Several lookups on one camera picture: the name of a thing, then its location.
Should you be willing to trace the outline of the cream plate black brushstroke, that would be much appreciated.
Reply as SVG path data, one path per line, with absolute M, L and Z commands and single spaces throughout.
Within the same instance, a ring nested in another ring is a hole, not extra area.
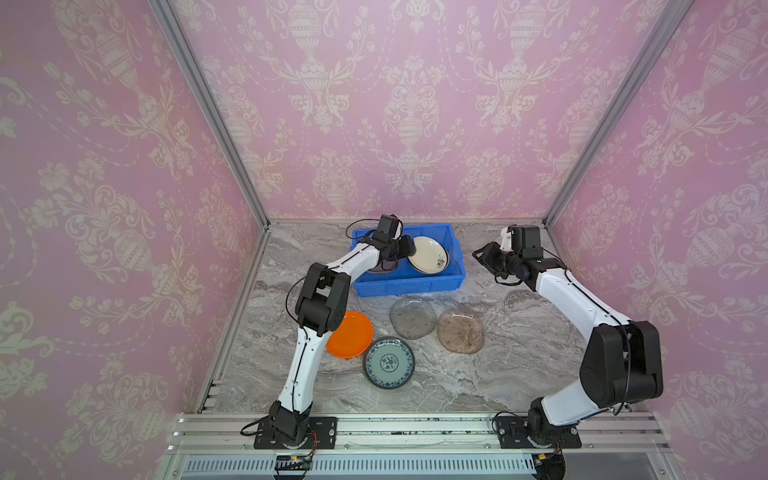
M 425 275 L 442 273 L 450 264 L 448 251 L 436 240 L 427 236 L 413 238 L 414 250 L 408 256 L 411 266 Z

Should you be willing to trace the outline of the grey glass plate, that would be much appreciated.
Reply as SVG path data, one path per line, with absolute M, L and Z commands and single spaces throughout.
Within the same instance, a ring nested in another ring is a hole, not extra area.
M 432 333 L 438 322 L 433 304 L 420 298 L 403 298 L 390 308 L 389 318 L 402 338 L 416 340 Z

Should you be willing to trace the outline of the brown glass plate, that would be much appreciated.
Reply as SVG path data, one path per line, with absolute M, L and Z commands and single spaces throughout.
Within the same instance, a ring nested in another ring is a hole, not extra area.
M 445 311 L 437 321 L 440 344 L 457 354 L 475 354 L 485 343 L 485 325 L 474 315 L 461 311 Z

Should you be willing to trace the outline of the orange round plate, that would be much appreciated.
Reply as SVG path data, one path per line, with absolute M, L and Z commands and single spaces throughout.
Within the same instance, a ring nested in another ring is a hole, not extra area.
M 332 333 L 326 349 L 334 357 L 353 359 L 368 349 L 373 335 L 373 324 L 366 315 L 347 311 L 339 328 Z

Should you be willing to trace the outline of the pink glass plate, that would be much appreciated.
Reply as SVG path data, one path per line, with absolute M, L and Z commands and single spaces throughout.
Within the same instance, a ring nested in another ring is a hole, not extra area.
M 399 266 L 398 260 L 380 260 L 376 266 L 369 270 L 370 274 L 388 274 L 394 272 Z

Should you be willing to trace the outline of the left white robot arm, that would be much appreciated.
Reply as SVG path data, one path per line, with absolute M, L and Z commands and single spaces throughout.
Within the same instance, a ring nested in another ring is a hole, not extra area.
M 268 442 L 289 449 L 312 437 L 310 416 L 319 366 L 332 333 L 342 324 L 352 283 L 385 262 L 415 252 L 397 216 L 383 215 L 377 226 L 355 246 L 330 263 L 315 262 L 297 284 L 301 287 L 289 317 L 297 325 L 297 341 L 286 381 L 268 413 L 243 427 L 243 436 L 262 434 Z

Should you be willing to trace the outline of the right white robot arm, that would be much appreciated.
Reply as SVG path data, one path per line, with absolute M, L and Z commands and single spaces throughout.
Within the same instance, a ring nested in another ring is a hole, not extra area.
M 497 284 L 524 285 L 548 300 L 586 341 L 577 380 L 531 402 L 525 426 L 533 445 L 561 446 L 581 421 L 662 395 L 658 329 L 599 299 L 544 248 L 538 227 L 508 226 L 472 256 Z

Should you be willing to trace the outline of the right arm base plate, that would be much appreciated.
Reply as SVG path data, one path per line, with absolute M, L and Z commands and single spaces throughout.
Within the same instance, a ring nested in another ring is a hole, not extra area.
M 579 449 L 582 441 L 575 425 L 550 427 L 533 433 L 525 418 L 501 412 L 492 418 L 491 429 L 502 449 Z

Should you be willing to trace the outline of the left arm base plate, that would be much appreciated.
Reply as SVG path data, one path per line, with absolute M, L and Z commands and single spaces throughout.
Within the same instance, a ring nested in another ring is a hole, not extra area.
M 281 436 L 267 418 L 261 419 L 253 439 L 255 450 L 333 450 L 336 445 L 338 417 L 311 416 L 303 439 Z

